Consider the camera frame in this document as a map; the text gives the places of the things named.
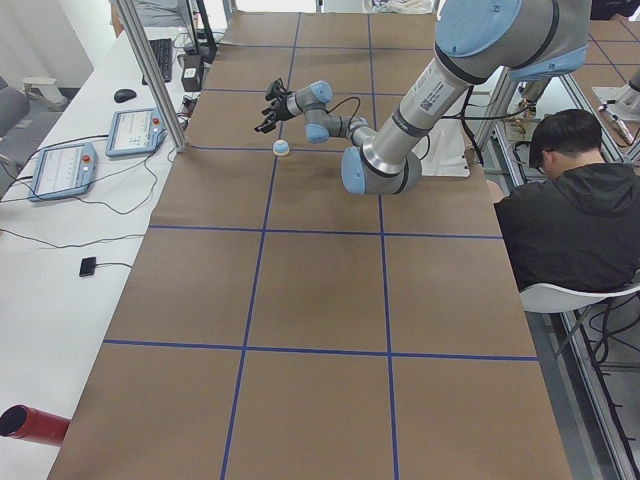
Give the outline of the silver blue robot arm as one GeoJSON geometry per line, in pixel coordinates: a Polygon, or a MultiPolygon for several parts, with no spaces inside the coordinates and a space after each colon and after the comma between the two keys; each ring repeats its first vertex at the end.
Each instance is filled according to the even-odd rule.
{"type": "Polygon", "coordinates": [[[512,80],[536,81],[577,70],[585,61],[591,4],[588,1],[448,1],[435,26],[434,57],[380,130],[361,117],[334,116],[326,106],[333,92],[325,81],[289,91],[275,80],[265,93],[269,106],[256,131],[303,116],[306,138],[351,142],[341,160],[345,189],[355,195],[399,194],[422,175],[413,149],[471,86],[499,67],[512,80]]]}

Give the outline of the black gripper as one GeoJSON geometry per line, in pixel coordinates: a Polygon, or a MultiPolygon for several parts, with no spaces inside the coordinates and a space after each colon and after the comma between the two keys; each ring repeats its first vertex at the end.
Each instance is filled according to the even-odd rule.
{"type": "Polygon", "coordinates": [[[278,121],[287,121],[295,117],[288,106],[288,98],[281,97],[271,101],[267,108],[267,119],[254,130],[259,133],[269,133],[277,127],[278,121]]]}

